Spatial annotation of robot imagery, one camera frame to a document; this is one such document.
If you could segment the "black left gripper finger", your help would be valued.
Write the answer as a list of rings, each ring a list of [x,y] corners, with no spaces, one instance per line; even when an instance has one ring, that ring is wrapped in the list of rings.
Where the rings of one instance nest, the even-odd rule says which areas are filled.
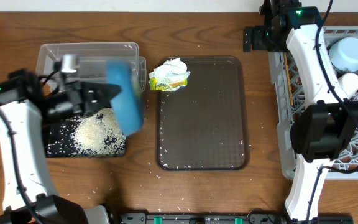
[[[84,103],[84,117],[93,116],[104,108],[112,108],[109,100],[87,100]]]
[[[120,94],[121,87],[110,83],[84,82],[84,91],[89,100],[111,100]]]

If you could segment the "dark blue plate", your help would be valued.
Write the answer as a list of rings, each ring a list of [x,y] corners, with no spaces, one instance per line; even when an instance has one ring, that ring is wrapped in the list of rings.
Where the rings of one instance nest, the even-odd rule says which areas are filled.
[[[133,76],[129,63],[112,60],[106,64],[109,84],[118,85],[120,93],[111,99],[117,123],[125,136],[138,132],[144,123],[144,110],[137,77]]]

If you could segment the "light blue bowl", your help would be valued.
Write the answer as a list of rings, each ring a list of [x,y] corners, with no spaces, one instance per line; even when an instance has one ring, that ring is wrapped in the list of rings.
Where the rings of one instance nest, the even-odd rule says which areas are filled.
[[[331,63],[343,72],[358,70],[358,38],[346,37],[331,46]]]

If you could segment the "white plastic cup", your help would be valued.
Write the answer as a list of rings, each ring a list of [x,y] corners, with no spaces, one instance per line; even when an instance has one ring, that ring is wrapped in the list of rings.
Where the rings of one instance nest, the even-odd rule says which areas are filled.
[[[348,98],[352,98],[358,91],[358,75],[346,73],[338,78],[339,84]]]

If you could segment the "orange chopstick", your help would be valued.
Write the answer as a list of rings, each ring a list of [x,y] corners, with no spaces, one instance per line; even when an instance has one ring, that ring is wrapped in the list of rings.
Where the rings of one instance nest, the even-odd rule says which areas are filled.
[[[289,95],[290,95],[290,104],[291,104],[291,106],[293,106],[294,102],[293,102],[293,95],[292,95],[292,91],[291,91],[290,73],[289,73],[289,69],[288,69],[288,60],[287,60],[287,53],[286,52],[283,53],[283,57],[284,57],[285,73],[286,73],[286,76],[287,76],[288,92],[289,92]]]

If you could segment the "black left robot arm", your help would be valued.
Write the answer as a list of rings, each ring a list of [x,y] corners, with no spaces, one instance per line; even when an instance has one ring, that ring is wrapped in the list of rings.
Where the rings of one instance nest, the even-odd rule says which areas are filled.
[[[45,96],[40,77],[25,69],[0,83],[0,148],[4,200],[0,223],[113,223],[104,205],[82,208],[58,195],[45,157],[43,125],[92,116],[121,91],[108,83],[69,82]]]

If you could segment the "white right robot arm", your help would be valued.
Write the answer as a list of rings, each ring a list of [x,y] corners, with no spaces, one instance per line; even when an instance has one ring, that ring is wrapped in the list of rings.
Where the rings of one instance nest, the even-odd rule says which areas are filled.
[[[358,131],[358,101],[340,86],[322,33],[325,18],[299,1],[264,1],[261,26],[245,27],[243,51],[291,53],[305,94],[305,110],[292,124],[295,176],[283,214],[275,223],[341,223],[319,217],[318,201],[333,162]]]

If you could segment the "grey dishwasher rack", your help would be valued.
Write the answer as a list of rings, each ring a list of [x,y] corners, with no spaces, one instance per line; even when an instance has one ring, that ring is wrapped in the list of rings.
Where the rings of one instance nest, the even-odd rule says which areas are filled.
[[[358,38],[358,26],[327,26],[324,28],[324,31],[324,38],[327,47],[330,47],[333,43],[345,37]],[[294,151],[291,148],[290,129],[293,124],[293,119],[300,115],[305,109],[305,96],[300,76],[296,69],[296,63],[291,54],[287,55],[287,60],[294,102],[293,106],[290,104],[290,95],[288,92],[283,53],[270,52],[268,54],[268,60],[270,65],[270,77],[272,84],[275,86],[277,96],[279,117],[277,135],[281,169],[283,176],[292,180],[295,175],[296,159]],[[358,91],[352,99],[358,100]],[[330,180],[358,180],[358,172],[345,175],[330,171],[327,178]]]

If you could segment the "clear plastic bin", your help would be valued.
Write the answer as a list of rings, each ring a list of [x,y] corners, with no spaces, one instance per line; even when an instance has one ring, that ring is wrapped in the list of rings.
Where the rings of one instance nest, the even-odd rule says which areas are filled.
[[[43,44],[40,47],[36,73],[48,75],[53,72],[54,62],[65,54],[78,57],[79,71],[67,76],[67,81],[106,82],[106,63],[111,60],[125,60],[132,70],[133,79],[137,80],[140,92],[146,86],[146,59],[139,55],[139,46],[135,42],[82,42]]]

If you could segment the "yellow green snack wrapper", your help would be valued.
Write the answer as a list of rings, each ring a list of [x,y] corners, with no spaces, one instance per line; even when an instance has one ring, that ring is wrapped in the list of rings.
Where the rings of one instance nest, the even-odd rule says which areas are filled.
[[[167,82],[160,82],[156,78],[151,78],[149,80],[149,85],[151,90],[158,90],[158,91],[176,91],[181,87],[185,87],[188,84],[188,80],[180,80],[176,83],[167,83]]]

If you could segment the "crumpled white paper napkin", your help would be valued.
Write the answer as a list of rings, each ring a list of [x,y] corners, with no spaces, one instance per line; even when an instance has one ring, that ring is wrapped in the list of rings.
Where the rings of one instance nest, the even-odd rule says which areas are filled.
[[[150,80],[155,80],[157,84],[178,83],[186,80],[189,76],[190,71],[181,58],[167,60],[149,73]]]

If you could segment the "brown serving tray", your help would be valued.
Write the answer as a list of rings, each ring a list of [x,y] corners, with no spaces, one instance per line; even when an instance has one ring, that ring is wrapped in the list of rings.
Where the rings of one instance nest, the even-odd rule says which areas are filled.
[[[166,171],[241,170],[250,161],[244,79],[232,56],[183,57],[188,84],[157,93],[155,157]]]

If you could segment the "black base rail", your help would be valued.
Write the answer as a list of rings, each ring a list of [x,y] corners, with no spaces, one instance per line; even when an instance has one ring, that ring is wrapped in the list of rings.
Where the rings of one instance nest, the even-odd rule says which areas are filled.
[[[291,219],[284,213],[254,210],[246,215],[228,214],[164,214],[125,213],[120,215],[118,224],[353,224],[348,215],[323,215],[308,221]]]

